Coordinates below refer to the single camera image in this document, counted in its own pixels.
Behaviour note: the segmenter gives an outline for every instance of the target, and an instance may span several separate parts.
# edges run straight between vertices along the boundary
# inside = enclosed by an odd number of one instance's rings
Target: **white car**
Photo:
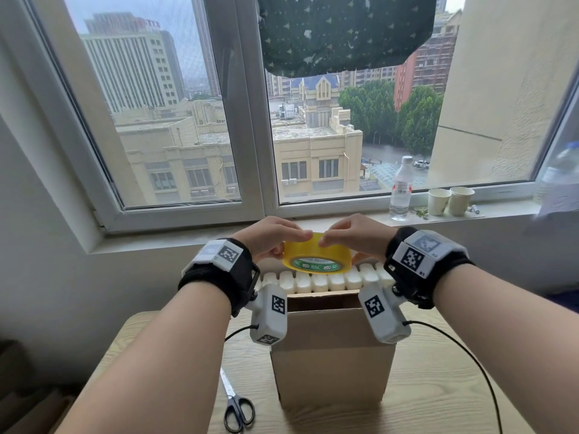
[[[417,160],[414,162],[414,167],[428,170],[430,169],[430,160]]]

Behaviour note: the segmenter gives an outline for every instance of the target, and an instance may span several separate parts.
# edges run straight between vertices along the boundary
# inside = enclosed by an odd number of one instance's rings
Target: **right forearm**
[[[472,265],[434,303],[537,433],[577,431],[579,315]]]

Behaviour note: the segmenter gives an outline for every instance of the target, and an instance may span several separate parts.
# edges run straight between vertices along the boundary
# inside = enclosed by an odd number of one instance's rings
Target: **window sill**
[[[413,213],[409,213],[404,222],[398,222],[390,218],[387,211],[379,213],[369,213],[368,216],[383,224],[390,226],[420,226],[420,228],[427,228],[428,224],[440,224],[449,222],[463,222],[466,220],[480,219],[480,218],[503,218],[513,216],[528,216],[536,215],[539,212],[540,206],[534,203],[531,199],[515,200],[515,201],[496,201],[491,203],[477,204],[480,210],[480,215],[467,215],[463,218],[440,218],[436,219],[431,216],[428,220],[419,218]],[[305,230],[326,231],[336,221],[342,219],[343,216],[324,217],[300,219],[296,223]],[[198,247],[201,248],[208,241],[227,237],[240,230],[241,228],[250,225],[250,223],[236,225],[236,226],[222,226],[199,228],[190,231],[172,231],[155,234],[140,234],[126,237],[105,237],[95,247],[91,254],[104,253],[119,253],[138,250],[161,249],[171,247]]]

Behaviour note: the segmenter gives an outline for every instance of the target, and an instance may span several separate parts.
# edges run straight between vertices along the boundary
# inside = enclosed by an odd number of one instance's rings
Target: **left forearm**
[[[184,286],[87,390],[59,434],[206,432],[230,313],[215,286]]]

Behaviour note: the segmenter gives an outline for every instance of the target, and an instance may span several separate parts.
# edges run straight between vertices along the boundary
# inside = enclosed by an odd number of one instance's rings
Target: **paper cup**
[[[429,215],[442,216],[446,204],[451,197],[451,191],[447,189],[429,190]]]
[[[451,199],[448,201],[448,211],[451,215],[464,216],[473,195],[474,190],[468,187],[451,187]]]

